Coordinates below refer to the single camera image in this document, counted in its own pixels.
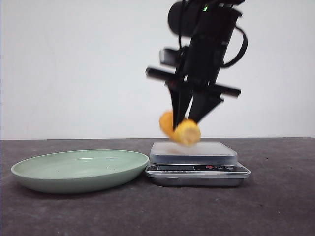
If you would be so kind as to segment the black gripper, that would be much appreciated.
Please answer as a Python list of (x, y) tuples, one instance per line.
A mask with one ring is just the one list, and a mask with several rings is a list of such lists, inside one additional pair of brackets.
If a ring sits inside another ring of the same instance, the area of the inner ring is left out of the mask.
[(168, 86), (173, 111), (173, 129), (184, 120), (192, 99), (189, 119), (199, 123), (223, 100), (221, 95), (238, 97), (239, 88), (216, 83), (221, 69), (233, 66), (241, 58), (241, 51), (229, 62), (224, 61), (230, 38), (194, 36), (190, 45), (181, 49), (180, 64), (175, 72), (147, 67), (146, 74), (165, 81)]

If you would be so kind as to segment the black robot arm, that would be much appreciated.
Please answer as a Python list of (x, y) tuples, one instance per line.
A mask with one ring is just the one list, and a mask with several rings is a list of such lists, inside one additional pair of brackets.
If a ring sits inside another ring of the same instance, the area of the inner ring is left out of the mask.
[(229, 62), (224, 56), (233, 31), (243, 30), (236, 25), (242, 13), (234, 8), (241, 0), (182, 0), (172, 5), (168, 13), (171, 31), (190, 38), (188, 46), (178, 50), (164, 48), (160, 51), (160, 63), (175, 68), (175, 72), (148, 67), (148, 77), (164, 80), (168, 86), (173, 111), (172, 129), (185, 118), (199, 123), (209, 112), (223, 102), (221, 95), (238, 97), (238, 88), (216, 84), (219, 71), (237, 63), (248, 46), (247, 36), (238, 54)]

